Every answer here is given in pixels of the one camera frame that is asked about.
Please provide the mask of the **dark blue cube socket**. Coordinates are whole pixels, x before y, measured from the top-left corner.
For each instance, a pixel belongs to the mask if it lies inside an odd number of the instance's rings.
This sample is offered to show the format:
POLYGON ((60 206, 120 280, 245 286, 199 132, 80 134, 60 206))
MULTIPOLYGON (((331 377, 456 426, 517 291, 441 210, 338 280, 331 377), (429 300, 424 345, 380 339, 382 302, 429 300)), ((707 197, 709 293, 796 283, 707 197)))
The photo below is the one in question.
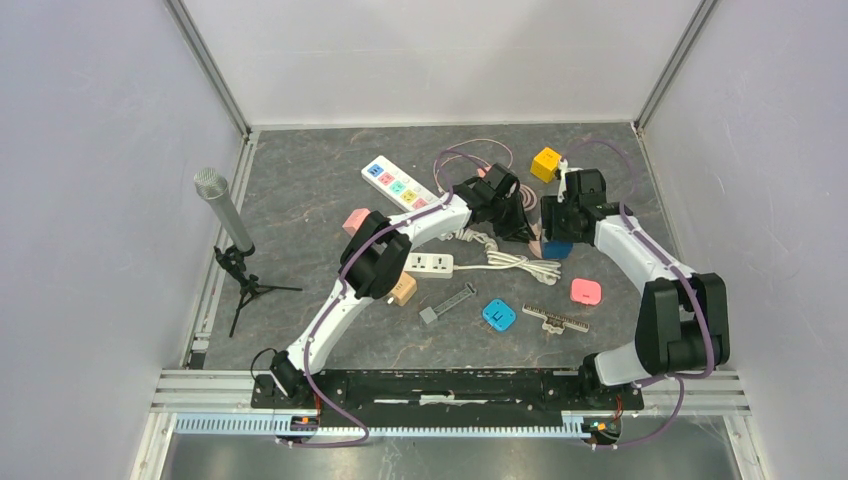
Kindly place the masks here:
POLYGON ((574 244, 563 241, 542 241, 540 243, 541 258, 545 260, 566 259, 572 252, 574 244))

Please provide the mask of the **pink round socket base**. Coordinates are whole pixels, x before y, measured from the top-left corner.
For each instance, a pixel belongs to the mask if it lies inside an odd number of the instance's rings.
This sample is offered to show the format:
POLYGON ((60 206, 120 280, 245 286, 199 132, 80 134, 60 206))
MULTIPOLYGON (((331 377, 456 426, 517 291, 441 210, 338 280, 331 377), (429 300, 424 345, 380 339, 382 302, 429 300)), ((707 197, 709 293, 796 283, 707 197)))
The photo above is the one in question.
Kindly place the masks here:
POLYGON ((531 240, 528 242, 528 248, 530 252, 538 259, 543 258, 542 245, 539 239, 531 240))

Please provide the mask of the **yellow cube plug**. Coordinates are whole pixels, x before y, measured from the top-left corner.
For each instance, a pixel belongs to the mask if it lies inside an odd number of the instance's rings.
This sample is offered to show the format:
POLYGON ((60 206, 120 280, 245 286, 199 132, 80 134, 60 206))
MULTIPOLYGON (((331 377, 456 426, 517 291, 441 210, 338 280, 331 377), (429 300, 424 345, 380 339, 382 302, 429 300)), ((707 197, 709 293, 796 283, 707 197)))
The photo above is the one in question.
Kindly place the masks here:
POLYGON ((544 183, 552 182, 557 175, 563 156, 550 147, 544 147, 531 162, 530 173, 544 183))

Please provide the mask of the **pink and blue block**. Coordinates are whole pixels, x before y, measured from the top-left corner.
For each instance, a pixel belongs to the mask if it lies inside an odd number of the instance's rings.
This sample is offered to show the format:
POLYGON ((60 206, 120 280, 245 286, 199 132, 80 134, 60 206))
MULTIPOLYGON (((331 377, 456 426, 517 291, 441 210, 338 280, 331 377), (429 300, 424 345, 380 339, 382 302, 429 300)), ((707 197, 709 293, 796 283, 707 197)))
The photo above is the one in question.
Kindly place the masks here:
POLYGON ((579 304, 596 306, 603 298, 602 286, 594 280, 575 278, 570 285, 570 298, 579 304))

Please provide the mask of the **long white power strip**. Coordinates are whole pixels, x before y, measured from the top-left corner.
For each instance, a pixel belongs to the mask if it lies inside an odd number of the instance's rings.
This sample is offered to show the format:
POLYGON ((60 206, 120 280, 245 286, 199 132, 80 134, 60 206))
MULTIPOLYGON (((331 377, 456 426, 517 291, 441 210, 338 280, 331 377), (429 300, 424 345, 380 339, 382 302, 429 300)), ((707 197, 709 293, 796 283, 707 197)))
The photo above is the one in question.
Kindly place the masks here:
POLYGON ((411 212, 436 203, 439 198, 411 175, 377 156, 360 170, 363 180, 403 211, 411 212))

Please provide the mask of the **small white power strip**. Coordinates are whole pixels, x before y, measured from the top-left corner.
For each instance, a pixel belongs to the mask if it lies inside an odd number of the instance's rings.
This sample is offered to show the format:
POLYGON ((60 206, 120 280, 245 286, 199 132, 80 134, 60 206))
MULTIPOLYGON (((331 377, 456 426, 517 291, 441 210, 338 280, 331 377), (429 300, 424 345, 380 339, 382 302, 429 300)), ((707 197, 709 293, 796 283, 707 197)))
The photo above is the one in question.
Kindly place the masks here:
POLYGON ((411 253, 404 271, 415 278, 450 279, 454 274, 454 257, 442 253, 411 253))

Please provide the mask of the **blue plug adapter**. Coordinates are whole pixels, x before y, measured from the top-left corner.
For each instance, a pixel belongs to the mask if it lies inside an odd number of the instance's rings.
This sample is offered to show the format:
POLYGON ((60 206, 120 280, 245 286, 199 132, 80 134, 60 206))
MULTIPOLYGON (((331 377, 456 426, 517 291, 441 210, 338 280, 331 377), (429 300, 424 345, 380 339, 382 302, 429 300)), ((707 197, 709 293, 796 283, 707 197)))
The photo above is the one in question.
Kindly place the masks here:
POLYGON ((499 333, 508 330, 517 318, 515 311, 500 298, 490 301, 482 309, 481 316, 489 326, 499 333))

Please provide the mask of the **beige dragon plug adapter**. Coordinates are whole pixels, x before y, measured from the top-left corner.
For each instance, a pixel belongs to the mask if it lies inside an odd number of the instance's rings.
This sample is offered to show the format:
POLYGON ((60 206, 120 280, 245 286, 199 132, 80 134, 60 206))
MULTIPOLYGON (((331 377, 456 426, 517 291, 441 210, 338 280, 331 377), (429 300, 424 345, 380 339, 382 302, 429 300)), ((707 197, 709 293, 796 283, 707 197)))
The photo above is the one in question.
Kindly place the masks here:
POLYGON ((417 281, 407 272, 402 272, 396 285, 388 294, 387 303, 403 307, 417 292, 417 281))

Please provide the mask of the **pink cube plug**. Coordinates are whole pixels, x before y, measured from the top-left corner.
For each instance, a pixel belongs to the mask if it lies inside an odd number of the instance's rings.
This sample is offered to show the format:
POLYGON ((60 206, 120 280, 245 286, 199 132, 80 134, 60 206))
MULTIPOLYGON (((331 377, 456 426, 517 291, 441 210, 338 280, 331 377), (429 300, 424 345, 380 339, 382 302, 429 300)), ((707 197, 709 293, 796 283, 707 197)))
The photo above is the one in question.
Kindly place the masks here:
POLYGON ((369 214, 370 210, 367 208, 353 210, 342 225, 344 232, 353 237, 369 214))

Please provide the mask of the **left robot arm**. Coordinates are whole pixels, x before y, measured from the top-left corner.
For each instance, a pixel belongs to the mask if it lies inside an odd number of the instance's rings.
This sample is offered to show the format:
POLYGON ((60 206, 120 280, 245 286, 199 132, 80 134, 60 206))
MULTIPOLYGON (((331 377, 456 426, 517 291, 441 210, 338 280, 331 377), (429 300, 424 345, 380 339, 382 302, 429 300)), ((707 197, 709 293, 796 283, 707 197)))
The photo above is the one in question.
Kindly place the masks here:
POLYGON ((310 376, 323 370, 352 321, 394 288, 409 254, 420 245, 478 223, 490 224, 503 240, 532 239, 519 190, 518 177, 494 164, 483 177, 465 180, 414 211, 369 213, 340 257, 338 278, 326 302, 304 333, 272 360, 269 372, 278 397, 295 408, 312 399, 310 376))

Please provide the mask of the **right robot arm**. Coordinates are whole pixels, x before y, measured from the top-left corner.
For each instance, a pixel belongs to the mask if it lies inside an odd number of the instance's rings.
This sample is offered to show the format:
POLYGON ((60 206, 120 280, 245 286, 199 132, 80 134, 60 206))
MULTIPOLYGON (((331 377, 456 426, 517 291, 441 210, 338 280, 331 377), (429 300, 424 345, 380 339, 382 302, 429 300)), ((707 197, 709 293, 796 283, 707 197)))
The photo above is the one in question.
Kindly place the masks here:
POLYGON ((599 170, 571 170, 559 178, 557 194, 540 201, 544 239, 595 247, 641 295, 633 340, 585 357, 577 382, 580 400, 602 408, 617 396, 618 386, 649 385, 667 375, 704 378, 727 363, 731 350, 724 280, 675 259, 629 208, 608 201, 599 170))

